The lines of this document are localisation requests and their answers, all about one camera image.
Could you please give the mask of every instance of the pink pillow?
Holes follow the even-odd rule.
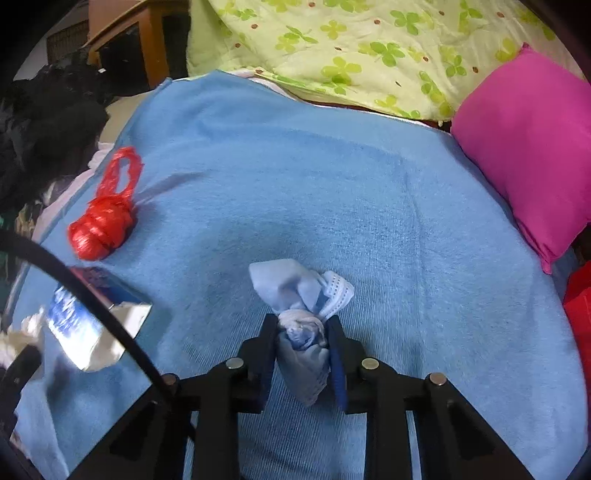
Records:
[[[452,135],[551,273],[591,220],[591,85],[524,46],[461,104]]]

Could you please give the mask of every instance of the silver rivet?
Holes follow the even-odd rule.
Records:
[[[162,380],[164,380],[164,383],[167,385],[174,385],[177,382],[177,376],[174,374],[164,374]]]
[[[240,368],[242,365],[244,365],[244,360],[239,356],[233,356],[232,358],[226,360],[226,367],[228,367],[230,370]]]
[[[429,380],[431,381],[431,383],[441,386],[445,382],[447,382],[447,377],[445,376],[445,374],[442,374],[441,372],[435,372],[429,374]]]
[[[375,358],[364,358],[361,360],[361,366],[366,370],[375,370],[379,367],[379,362]]]

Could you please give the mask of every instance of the wooden furniture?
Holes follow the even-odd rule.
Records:
[[[139,27],[147,82],[150,89],[157,87],[170,76],[163,18],[175,14],[188,16],[189,0],[90,0],[89,62],[104,67],[101,48],[130,28]]]

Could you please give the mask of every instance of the red plastic bag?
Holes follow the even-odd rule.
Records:
[[[569,277],[563,305],[579,349],[587,385],[587,405],[591,410],[591,262]]]
[[[117,193],[122,158],[129,159],[129,183]],[[123,147],[115,152],[96,189],[96,197],[89,202],[84,215],[68,227],[68,240],[78,258],[105,258],[125,242],[135,223],[131,196],[143,166],[141,157],[133,147]]]

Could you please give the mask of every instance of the blue blanket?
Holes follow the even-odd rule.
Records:
[[[138,223],[100,264],[154,302],[137,340],[161,372],[196,375],[232,356],[269,311],[248,265],[294,258],[355,285],[347,334],[404,374],[445,372],[537,480],[564,479],[579,460],[584,380],[552,278],[452,137],[216,72],[164,83],[117,145],[145,163]],[[43,241],[66,264],[80,264],[66,227],[99,179]],[[55,286],[31,269],[15,318]],[[20,415],[44,413],[48,427],[51,412],[71,469],[147,381],[127,355],[84,373],[46,342],[42,388],[26,390]],[[21,434],[41,464],[31,423]],[[249,480],[362,477],[364,416],[345,417],[329,393],[302,407],[277,371],[267,409],[240,428]]]

